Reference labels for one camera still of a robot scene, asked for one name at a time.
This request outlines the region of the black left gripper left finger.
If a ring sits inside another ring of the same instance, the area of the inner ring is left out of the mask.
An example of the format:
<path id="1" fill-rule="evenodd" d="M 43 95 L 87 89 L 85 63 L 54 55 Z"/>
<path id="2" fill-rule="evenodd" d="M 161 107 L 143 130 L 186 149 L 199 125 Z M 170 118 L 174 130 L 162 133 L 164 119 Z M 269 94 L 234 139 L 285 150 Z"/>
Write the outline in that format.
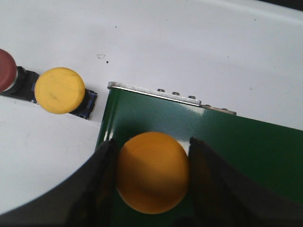
<path id="1" fill-rule="evenodd" d="M 118 146 L 102 142 L 70 177 L 42 196 L 0 216 L 2 227 L 108 227 Z"/>

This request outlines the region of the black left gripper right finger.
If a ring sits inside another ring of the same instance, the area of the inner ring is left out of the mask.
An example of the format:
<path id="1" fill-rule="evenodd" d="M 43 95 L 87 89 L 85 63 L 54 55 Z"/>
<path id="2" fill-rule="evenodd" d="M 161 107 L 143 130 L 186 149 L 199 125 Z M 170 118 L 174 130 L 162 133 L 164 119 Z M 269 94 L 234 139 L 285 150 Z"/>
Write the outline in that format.
<path id="1" fill-rule="evenodd" d="M 190 191 L 204 227 L 301 227 L 302 205 L 260 186 L 204 141 L 190 138 Z"/>

